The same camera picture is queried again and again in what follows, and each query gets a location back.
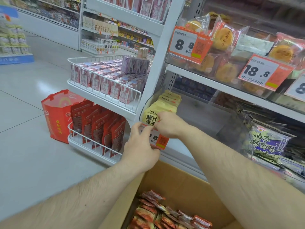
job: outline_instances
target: red shopping bag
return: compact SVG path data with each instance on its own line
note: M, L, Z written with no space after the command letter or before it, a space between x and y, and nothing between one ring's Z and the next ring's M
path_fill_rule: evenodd
M83 100L83 97L66 89L41 101L51 138L68 143L68 124L72 122L71 106Z

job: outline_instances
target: supermarket aisle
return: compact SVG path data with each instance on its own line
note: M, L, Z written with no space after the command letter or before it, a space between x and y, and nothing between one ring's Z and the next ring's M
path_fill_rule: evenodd
M30 33L27 41L34 63L0 66L0 220L105 169L50 138L40 102L67 89L67 58L89 55Z

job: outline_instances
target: tile grout line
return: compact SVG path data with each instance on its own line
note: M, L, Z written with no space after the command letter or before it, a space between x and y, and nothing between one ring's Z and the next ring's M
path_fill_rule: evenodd
M8 95L10 95L10 96L12 96L12 97L14 97L14 98L16 98L16 99L18 99L18 100L21 100L21 99L19 99L19 98L17 98L17 97L15 97L15 96L13 96L13 95L11 95L11 94L9 94L9 93L7 93L7 92L4 92L4 93L6 93L6 94L8 94Z
M35 119L35 118L37 118L37 117L41 117L41 116L43 116L43 115L44 115L44 114L41 114L40 116L36 116L36 117L34 117L33 119ZM25 122L31 121L31 120L33 120L33 119L29 119L29 120L27 120L27 121L25 121ZM23 123L25 123L25 122L23 122ZM23 124L23 123L20 123L20 124L18 124L18 125L21 125L21 124ZM18 125L15 125L15 126L13 126L13 127L10 127L10 128L8 128L8 129L6 129L6 130L9 130L9 129L11 129L11 128L14 128L14 127L16 127L16 126L18 126ZM0 133L5 132L6 130L1 131Z

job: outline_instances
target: blue display base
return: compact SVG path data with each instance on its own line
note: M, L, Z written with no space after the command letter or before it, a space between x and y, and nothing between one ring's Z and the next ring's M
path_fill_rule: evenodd
M16 64L16 63L29 63L29 62L34 62L34 56L32 54L0 56L0 65Z

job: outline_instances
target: shelf price label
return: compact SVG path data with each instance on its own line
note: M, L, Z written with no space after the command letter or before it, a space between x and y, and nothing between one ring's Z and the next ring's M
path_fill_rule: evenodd
M305 73L302 73L293 82L284 95L305 102Z
M139 133L141 134L143 129L146 127L147 125L145 124L141 124L141 126L139 127ZM164 150L167 143L169 141L169 138L162 136L156 129L153 129L150 132L150 136L149 136L149 142L150 145L160 149L160 150Z
M294 65L253 54L238 78L276 91L294 68Z
M201 64L211 45L210 36L176 26L168 51L186 60Z

